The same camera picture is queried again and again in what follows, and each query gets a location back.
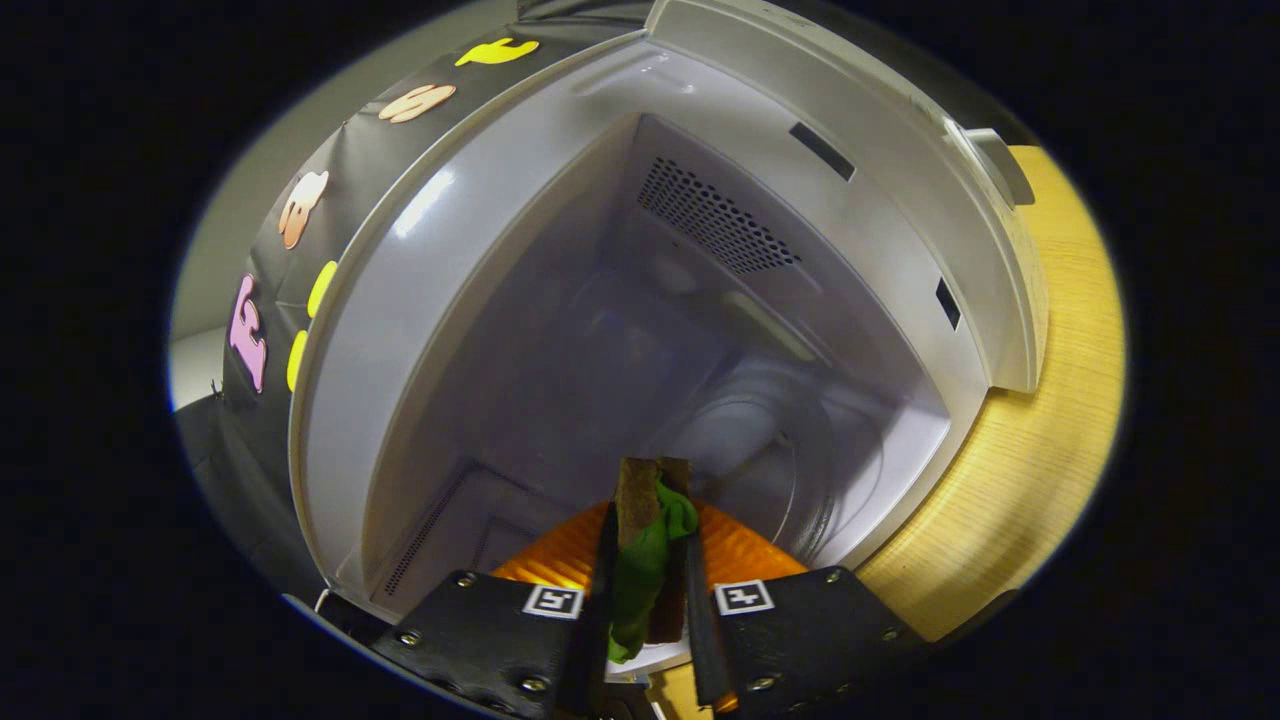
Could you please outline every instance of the peach sticker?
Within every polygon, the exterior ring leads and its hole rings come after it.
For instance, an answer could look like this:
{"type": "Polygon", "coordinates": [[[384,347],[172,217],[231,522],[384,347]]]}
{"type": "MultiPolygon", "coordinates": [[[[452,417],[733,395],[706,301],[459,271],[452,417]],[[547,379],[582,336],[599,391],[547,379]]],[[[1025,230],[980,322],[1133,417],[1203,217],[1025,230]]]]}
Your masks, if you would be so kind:
{"type": "Polygon", "coordinates": [[[529,40],[522,45],[516,45],[513,47],[507,45],[508,42],[511,42],[511,38],[503,37],[502,40],[497,40],[494,42],[484,42],[476,45],[471,50],[467,50],[466,55],[458,58],[458,61],[453,63],[453,65],[462,67],[466,65],[467,63],[484,63],[485,65],[499,65],[502,63],[509,63],[517,58],[524,58],[525,55],[529,55],[534,50],[538,50],[536,40],[529,40]]]}
{"type": "Polygon", "coordinates": [[[293,192],[284,201],[284,210],[280,211],[280,222],[276,229],[284,234],[284,249],[293,250],[293,246],[302,238],[302,229],[307,227],[307,218],[311,209],[320,201],[320,193],[329,184],[329,170],[321,174],[307,173],[302,176],[298,184],[293,186],[293,192]]]}
{"type": "Polygon", "coordinates": [[[422,87],[415,87],[398,99],[387,104],[381,111],[378,113],[378,119],[390,120],[393,123],[403,123],[406,120],[412,120],[413,118],[421,115],[422,113],[435,108],[440,102],[444,102],[457,87],[452,85],[424,85],[422,87]]]}
{"type": "Polygon", "coordinates": [[[227,342],[239,354],[241,361],[253,379],[253,389],[262,392],[262,370],[266,368],[266,342],[253,337],[260,329],[257,307],[248,299],[253,291],[253,275],[241,279],[239,295],[232,314],[232,328],[227,342]]]}

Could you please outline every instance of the white wall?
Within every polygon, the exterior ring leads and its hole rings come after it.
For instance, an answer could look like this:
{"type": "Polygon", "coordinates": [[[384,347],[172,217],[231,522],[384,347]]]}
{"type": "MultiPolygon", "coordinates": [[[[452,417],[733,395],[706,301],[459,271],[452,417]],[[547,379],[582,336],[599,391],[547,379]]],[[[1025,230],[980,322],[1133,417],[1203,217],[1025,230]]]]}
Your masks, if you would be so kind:
{"type": "Polygon", "coordinates": [[[210,380],[223,388],[225,341],[225,329],[214,328],[169,345],[169,398],[174,410],[209,395],[210,380]]]}

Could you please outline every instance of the ventilation holes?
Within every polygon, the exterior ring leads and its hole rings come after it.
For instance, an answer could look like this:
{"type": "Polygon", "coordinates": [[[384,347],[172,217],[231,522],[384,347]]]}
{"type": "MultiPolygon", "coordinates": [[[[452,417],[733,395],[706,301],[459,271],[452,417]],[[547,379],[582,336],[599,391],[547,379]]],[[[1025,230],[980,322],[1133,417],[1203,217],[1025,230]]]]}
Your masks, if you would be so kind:
{"type": "Polygon", "coordinates": [[[416,536],[413,536],[413,542],[408,543],[408,550],[404,551],[404,557],[401,557],[401,561],[396,564],[396,570],[392,571],[392,577],[388,578],[387,584],[383,585],[383,592],[387,597],[396,594],[396,588],[399,587],[399,582],[404,578],[404,571],[408,570],[410,562],[413,561],[413,556],[417,555],[417,551],[422,548],[422,543],[426,542],[426,536],[431,533],[431,528],[435,525],[435,521],[440,519],[440,512],[444,511],[444,507],[449,503],[453,493],[462,487],[463,478],[465,475],[460,477],[457,482],[449,487],[449,489],[444,493],[444,497],[440,498],[440,502],[436,503],[434,510],[431,510],[431,515],[426,519],[426,523],[424,523],[422,528],[417,530],[416,536]]]}
{"type": "Polygon", "coordinates": [[[698,173],[681,169],[675,160],[653,161],[636,200],[739,275],[800,261],[786,241],[773,237],[751,213],[722,196],[714,184],[703,182],[698,173]]]}

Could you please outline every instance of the foam letter sticker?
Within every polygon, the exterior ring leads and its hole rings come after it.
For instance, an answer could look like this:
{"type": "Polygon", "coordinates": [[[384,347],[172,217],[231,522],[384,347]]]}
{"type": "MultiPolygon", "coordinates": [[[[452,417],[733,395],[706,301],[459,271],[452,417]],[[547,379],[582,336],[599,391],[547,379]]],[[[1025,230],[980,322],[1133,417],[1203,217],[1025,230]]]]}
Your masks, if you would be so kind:
{"type": "Polygon", "coordinates": [[[253,389],[262,392],[262,370],[266,368],[266,341],[253,337],[259,331],[257,307],[248,299],[253,291],[253,275],[241,279],[239,295],[236,296],[236,309],[232,313],[232,329],[228,342],[239,352],[244,368],[253,378],[253,389]]]}
{"type": "Polygon", "coordinates": [[[298,368],[302,366],[302,352],[307,347],[307,331],[298,331],[293,336],[293,347],[289,348],[289,363],[284,366],[284,383],[289,386],[289,392],[298,384],[298,368]]]}
{"type": "Polygon", "coordinates": [[[284,234],[284,249],[293,250],[293,246],[302,238],[302,229],[307,227],[307,218],[311,209],[320,201],[320,193],[329,184],[329,170],[321,174],[307,173],[302,176],[298,184],[293,186],[293,192],[284,201],[284,210],[280,211],[280,222],[276,229],[284,234]]]}
{"type": "Polygon", "coordinates": [[[435,108],[440,102],[453,95],[457,87],[452,85],[424,85],[422,87],[415,87],[398,99],[387,104],[385,108],[378,113],[379,120],[390,120],[393,123],[403,123],[406,120],[412,120],[413,118],[421,115],[422,113],[435,108]]]}
{"type": "Polygon", "coordinates": [[[538,50],[536,40],[529,40],[521,45],[516,45],[515,47],[507,45],[508,42],[511,42],[511,38],[503,37],[502,40],[497,40],[494,42],[483,42],[480,45],[476,45],[471,50],[467,50],[466,55],[458,58],[458,61],[453,63],[453,65],[461,67],[466,65],[467,63],[484,63],[485,65],[498,65],[502,63],[509,63],[517,58],[524,58],[525,55],[529,55],[534,50],[538,50]]]}
{"type": "Polygon", "coordinates": [[[320,311],[320,301],[324,300],[324,293],[329,290],[329,283],[333,282],[333,274],[337,272],[338,263],[334,260],[329,260],[324,268],[320,268],[316,282],[311,283],[311,295],[307,296],[307,318],[315,318],[316,313],[320,311]]]}

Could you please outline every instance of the brown sponge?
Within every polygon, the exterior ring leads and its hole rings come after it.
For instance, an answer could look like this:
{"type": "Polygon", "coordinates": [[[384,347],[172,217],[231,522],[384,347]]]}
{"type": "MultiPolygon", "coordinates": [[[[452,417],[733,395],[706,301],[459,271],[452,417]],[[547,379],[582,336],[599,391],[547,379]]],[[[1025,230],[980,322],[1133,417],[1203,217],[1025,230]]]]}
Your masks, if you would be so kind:
{"type": "MultiPolygon", "coordinates": [[[[618,512],[618,547],[631,543],[641,529],[658,519],[658,493],[653,478],[662,471],[667,488],[690,497],[692,468],[687,460],[659,457],[644,460],[626,457],[618,473],[613,501],[618,512]]],[[[678,642],[685,628],[685,557],[672,552],[667,578],[649,615],[650,643],[678,642]]]]}

